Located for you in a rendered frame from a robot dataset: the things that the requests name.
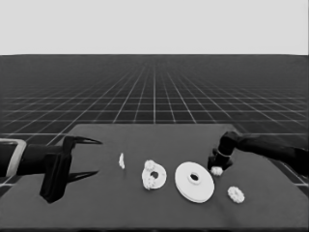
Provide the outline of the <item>white round carrier with pins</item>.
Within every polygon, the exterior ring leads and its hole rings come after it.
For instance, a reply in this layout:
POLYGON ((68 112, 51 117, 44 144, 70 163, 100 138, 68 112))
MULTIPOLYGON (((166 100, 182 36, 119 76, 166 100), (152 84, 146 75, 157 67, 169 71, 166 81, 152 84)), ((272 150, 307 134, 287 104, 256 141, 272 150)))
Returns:
POLYGON ((167 172, 165 168, 156 162, 155 162, 155 168, 152 171, 148 171, 144 167, 142 171, 142 183, 143 179, 149 176, 153 176, 155 178, 155 186, 152 189, 162 188, 167 180, 167 172))

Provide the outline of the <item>large thick white disc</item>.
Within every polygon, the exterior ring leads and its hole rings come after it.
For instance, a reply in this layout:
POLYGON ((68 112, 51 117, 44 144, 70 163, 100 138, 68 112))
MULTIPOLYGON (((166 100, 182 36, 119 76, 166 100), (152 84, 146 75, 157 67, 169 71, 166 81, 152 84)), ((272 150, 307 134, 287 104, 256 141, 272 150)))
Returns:
POLYGON ((207 202, 214 193, 214 181, 210 172, 192 161, 183 162, 176 168, 175 184, 179 193, 194 203, 207 202))

